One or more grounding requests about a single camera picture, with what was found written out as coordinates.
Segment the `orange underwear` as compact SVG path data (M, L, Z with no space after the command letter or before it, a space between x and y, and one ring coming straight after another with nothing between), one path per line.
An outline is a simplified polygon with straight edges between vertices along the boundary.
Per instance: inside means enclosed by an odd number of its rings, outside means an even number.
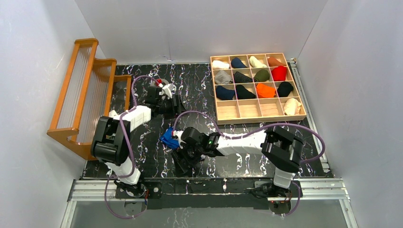
M258 98L274 98L276 95L276 89L265 85L263 83L258 83L256 85L256 92Z

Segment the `blue underwear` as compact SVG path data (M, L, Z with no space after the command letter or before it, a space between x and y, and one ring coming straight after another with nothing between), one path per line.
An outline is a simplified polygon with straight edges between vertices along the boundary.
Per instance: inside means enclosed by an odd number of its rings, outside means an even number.
M169 127L166 130L166 132L160 137L160 141L173 150L180 147L178 140L173 138L173 128L172 127Z

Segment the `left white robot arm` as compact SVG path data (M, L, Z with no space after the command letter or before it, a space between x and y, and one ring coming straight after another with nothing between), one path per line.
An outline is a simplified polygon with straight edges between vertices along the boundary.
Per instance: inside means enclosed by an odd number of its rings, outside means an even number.
M121 182L136 185L141 175L134 165L131 132L159 115L172 119L185 112L180 96L174 92L172 84L151 86L140 105L113 117L99 118L91 155L105 163Z

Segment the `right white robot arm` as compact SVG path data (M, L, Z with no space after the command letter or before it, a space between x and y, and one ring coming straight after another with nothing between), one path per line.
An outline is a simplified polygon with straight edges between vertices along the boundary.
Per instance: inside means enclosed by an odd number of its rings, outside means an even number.
M302 140L279 126L249 136L219 133L206 135L188 127L184 131L173 131L172 137L179 143L179 147L172 152L179 175L196 168L205 157L262 154L276 167L273 185L288 189L300 167Z

